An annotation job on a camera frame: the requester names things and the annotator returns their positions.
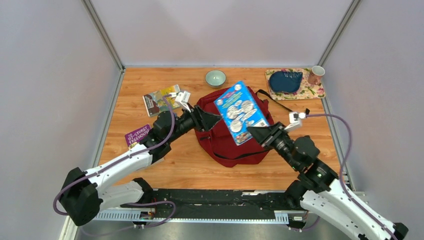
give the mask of red backpack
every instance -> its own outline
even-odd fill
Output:
[[[257,96],[257,93],[265,95],[268,95],[268,93],[259,90],[255,94],[250,87],[247,88],[255,99],[257,106],[266,117],[269,125],[273,125],[273,117],[270,111],[268,111],[268,100],[261,100]],[[220,89],[200,98],[197,105],[206,112],[220,115],[214,101],[224,94],[227,89]],[[223,120],[219,121],[210,131],[196,131],[195,133],[200,146],[215,161],[228,168],[232,168],[237,164],[258,164],[265,158],[269,151],[262,148],[253,138],[237,146]]]

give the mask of floral tray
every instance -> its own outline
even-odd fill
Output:
[[[273,92],[270,88],[270,77],[277,71],[288,71],[288,72],[302,72],[302,82],[300,83],[299,90],[293,93]],[[309,84],[308,77],[311,72],[311,68],[283,68],[283,69],[271,69],[265,71],[266,83],[268,85],[269,94],[274,100],[296,100],[296,99],[322,99],[326,96],[322,83],[318,85]]]

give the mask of bowl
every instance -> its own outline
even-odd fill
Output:
[[[220,88],[226,81],[227,77],[220,70],[212,70],[206,73],[205,80],[212,88]]]

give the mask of purple book cover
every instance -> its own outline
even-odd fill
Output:
[[[137,144],[140,142],[147,134],[149,133],[149,130],[151,129],[150,125],[147,124],[145,126],[140,127],[139,129],[136,129],[130,133],[125,134],[125,140],[128,147],[133,147],[132,144]]]

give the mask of wooden tabletop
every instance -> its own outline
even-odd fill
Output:
[[[254,91],[268,89],[265,70],[270,68],[127,68],[99,164],[128,150],[125,134],[146,124],[152,125],[156,120],[156,117],[148,117],[143,95],[178,84],[182,90],[191,93],[189,102],[194,106],[199,98],[216,91],[205,82],[206,73],[213,69],[225,73],[227,81],[223,88],[243,80]],[[308,108],[313,114],[324,112],[320,99],[285,100],[282,103],[294,111]],[[288,124],[288,112],[282,107],[270,101],[269,111],[275,122]],[[175,112],[180,115],[181,109]],[[338,172],[339,160],[326,118],[308,118],[303,121],[303,127],[290,133],[293,139],[304,135],[310,135],[320,149],[319,158]],[[193,130],[173,142],[171,148],[163,162],[133,172],[118,184],[142,177],[153,188],[285,190],[298,175],[274,150],[259,164],[224,167],[200,147]]]

